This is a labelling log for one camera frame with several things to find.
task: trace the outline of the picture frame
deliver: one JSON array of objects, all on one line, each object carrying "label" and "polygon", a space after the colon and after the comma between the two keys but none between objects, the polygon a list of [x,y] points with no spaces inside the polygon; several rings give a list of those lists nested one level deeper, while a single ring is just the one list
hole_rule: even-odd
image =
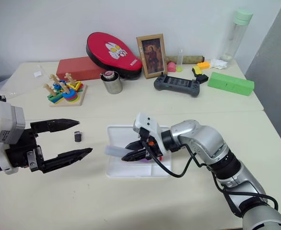
[{"label": "picture frame", "polygon": [[140,59],[145,78],[155,78],[161,73],[167,74],[163,34],[137,37]]}]

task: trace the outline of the red kick pad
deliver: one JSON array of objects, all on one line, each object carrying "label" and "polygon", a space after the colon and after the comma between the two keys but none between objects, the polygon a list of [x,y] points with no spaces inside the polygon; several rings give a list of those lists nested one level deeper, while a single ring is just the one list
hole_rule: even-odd
[{"label": "red kick pad", "polygon": [[89,35],[86,52],[98,66],[116,71],[122,78],[134,78],[141,73],[141,61],[112,35],[101,32]]},{"label": "red kick pad", "polygon": [[73,79],[77,81],[99,79],[100,73],[105,72],[105,69],[97,66],[89,57],[77,57],[63,59],[59,61],[56,75],[61,80],[67,81],[66,73],[71,73]]}]

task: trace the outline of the white table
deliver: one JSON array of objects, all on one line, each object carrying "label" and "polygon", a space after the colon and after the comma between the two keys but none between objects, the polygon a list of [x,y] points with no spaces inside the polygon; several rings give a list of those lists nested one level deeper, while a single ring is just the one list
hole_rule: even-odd
[{"label": "white table", "polygon": [[[18,87],[30,85],[34,79],[33,72],[37,69],[37,64],[40,64],[48,75],[56,73],[58,66],[58,62],[23,63],[7,81],[6,87],[12,88],[13,91]],[[210,76],[213,71],[245,79],[235,61],[228,69],[204,69],[203,73]],[[169,73],[169,75],[194,79],[191,65],[184,65],[183,72]],[[139,111],[151,115],[164,115],[263,110],[263,106],[254,92],[250,96],[239,95],[208,87],[206,82],[200,85],[199,96],[193,98],[188,94],[179,92],[157,91],[153,87],[154,80],[145,79],[141,75],[138,80],[122,81],[123,91],[115,95],[106,91],[100,79],[84,81],[88,88],[83,105],[74,106],[70,109],[63,107],[50,108],[47,100],[48,92],[42,86],[38,86],[29,93],[9,99],[8,102],[22,107],[27,120],[122,115],[135,117]]]},{"label": "white table", "polygon": [[[160,125],[186,119],[216,128],[238,159],[275,197],[281,212],[281,139],[263,111],[155,115]],[[81,124],[37,138],[45,159],[92,147],[82,161],[42,174],[20,169],[0,172],[0,230],[211,230],[242,226],[211,173],[191,163],[180,179],[109,179],[106,126],[132,124],[133,115],[81,118]],[[81,131],[83,141],[73,141]],[[173,154],[173,170],[183,170],[187,153]]]}]

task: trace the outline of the orange connector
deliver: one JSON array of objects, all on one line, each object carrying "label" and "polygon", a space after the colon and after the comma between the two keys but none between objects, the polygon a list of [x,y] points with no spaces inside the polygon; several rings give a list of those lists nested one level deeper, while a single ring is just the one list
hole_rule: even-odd
[{"label": "orange connector", "polygon": [[201,62],[201,63],[197,63],[197,65],[199,66],[200,69],[208,69],[210,68],[210,64],[207,61]]}]

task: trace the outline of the purple object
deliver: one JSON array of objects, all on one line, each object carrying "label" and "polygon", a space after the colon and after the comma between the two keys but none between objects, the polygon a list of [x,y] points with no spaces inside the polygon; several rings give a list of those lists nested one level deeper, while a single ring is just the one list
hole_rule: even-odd
[{"label": "purple object", "polygon": [[167,64],[167,71],[168,72],[175,72],[176,71],[176,64],[174,62],[169,62]]}]

